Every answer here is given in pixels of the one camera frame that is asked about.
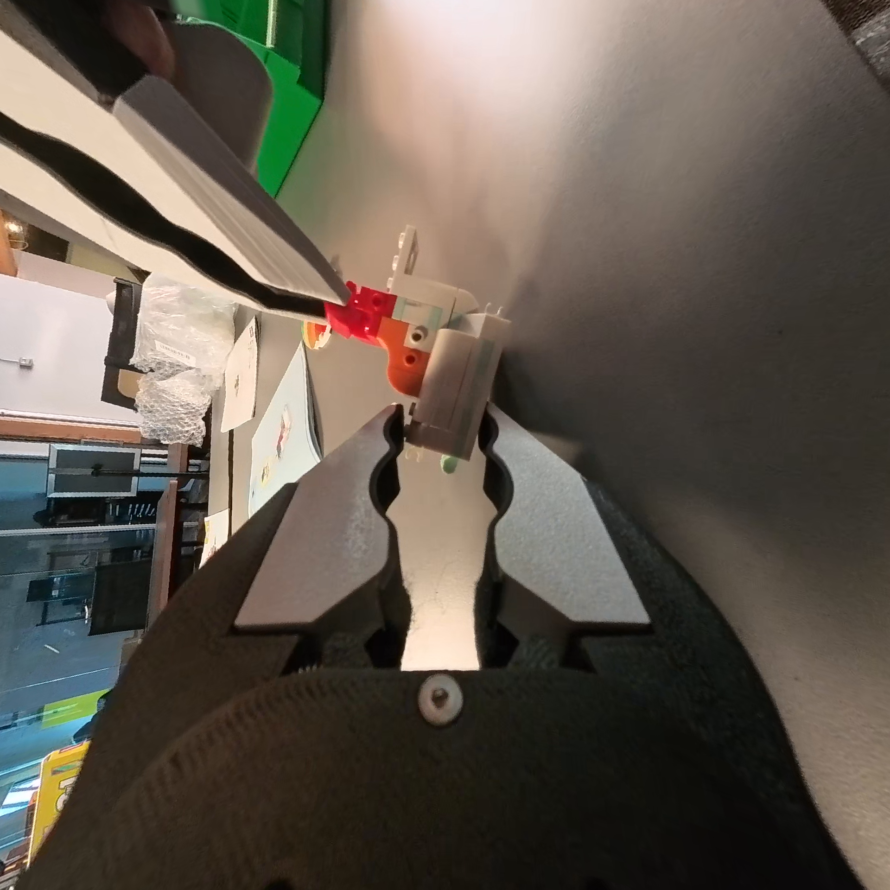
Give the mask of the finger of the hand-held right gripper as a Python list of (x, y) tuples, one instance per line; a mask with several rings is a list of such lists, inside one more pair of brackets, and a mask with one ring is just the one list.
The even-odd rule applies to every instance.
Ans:
[(2, 28), (2, 115), (83, 151), (261, 283), (347, 303), (328, 259), (172, 83), (111, 40), (79, 55)]
[(62, 140), (1, 116), (2, 208), (128, 266), (226, 295), (257, 311), (325, 321), (314, 296), (261, 283), (226, 252), (168, 220), (139, 192)]

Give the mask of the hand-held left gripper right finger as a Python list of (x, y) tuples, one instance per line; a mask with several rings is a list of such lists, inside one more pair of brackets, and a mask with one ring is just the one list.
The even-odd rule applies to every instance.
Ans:
[(651, 619), (585, 478), (496, 406), (482, 428), (487, 555), (509, 633), (640, 633)]

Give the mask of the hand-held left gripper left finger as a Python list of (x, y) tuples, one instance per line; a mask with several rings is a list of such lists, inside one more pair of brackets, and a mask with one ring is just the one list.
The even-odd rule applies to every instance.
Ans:
[(366, 422), (295, 484), (235, 618), (240, 631), (405, 634), (398, 538), (404, 408)]

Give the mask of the white red green lego build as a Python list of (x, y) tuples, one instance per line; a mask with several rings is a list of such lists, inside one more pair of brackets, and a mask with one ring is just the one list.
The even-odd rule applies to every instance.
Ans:
[(411, 400), (405, 439), (445, 458), (468, 461), (511, 323), (469, 291), (418, 275), (417, 229), (400, 235), (386, 288), (348, 281), (349, 299), (328, 305), (328, 328), (382, 349), (386, 378)]

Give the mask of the person's right hand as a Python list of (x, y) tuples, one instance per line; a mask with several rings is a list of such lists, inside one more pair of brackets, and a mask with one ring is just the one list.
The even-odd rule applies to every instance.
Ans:
[(151, 75), (171, 81), (175, 53), (161, 18), (150, 6), (135, 1), (109, 1), (106, 25), (148, 69)]

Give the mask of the green box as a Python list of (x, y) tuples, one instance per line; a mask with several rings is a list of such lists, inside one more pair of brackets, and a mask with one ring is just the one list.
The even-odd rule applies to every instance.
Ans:
[(270, 2), (264, 44), (261, 58), (272, 81), (273, 104), (258, 177), (275, 197), (324, 101), (328, 2)]

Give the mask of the printed paper sheet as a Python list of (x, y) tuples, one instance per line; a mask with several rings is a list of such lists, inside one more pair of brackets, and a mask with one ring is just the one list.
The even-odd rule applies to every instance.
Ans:
[(198, 568), (202, 568), (224, 546), (229, 539), (229, 533), (229, 508), (204, 518), (204, 538)]

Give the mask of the black cardboard box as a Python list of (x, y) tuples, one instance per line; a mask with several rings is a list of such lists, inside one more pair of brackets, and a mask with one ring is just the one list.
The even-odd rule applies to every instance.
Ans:
[(141, 285), (118, 277), (114, 283), (115, 290), (108, 295), (112, 326), (104, 359), (101, 400), (135, 412), (135, 397), (144, 377), (144, 372), (133, 363)]

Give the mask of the light blue instruction booklet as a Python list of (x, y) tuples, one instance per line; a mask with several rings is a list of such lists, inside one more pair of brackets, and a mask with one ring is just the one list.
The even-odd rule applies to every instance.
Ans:
[(251, 441), (248, 517), (322, 459), (307, 350), (301, 343)]

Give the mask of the clear plastic bag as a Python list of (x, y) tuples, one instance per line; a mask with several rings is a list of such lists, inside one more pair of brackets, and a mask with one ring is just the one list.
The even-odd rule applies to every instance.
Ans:
[(143, 372), (195, 370), (220, 384), (236, 309), (224, 294), (150, 273), (140, 288), (132, 365)]

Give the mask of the white paper leaflet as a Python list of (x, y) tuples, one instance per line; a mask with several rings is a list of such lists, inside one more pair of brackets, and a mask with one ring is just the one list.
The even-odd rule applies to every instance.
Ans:
[(250, 319), (229, 352), (223, 379), (221, 432), (232, 432), (254, 418), (259, 370), (259, 321)]

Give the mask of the bubble wrap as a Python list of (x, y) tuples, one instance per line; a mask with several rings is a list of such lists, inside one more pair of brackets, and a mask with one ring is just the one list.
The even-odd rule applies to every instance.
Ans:
[(207, 378), (197, 369), (144, 375), (134, 399), (142, 437), (167, 445), (201, 446), (212, 396)]

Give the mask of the yellow box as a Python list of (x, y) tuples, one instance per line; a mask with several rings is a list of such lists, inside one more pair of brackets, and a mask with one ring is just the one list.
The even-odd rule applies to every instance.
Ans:
[(34, 861), (40, 846), (70, 799), (82, 769), (90, 740), (51, 751), (40, 765), (38, 790), (31, 820), (26, 867)]

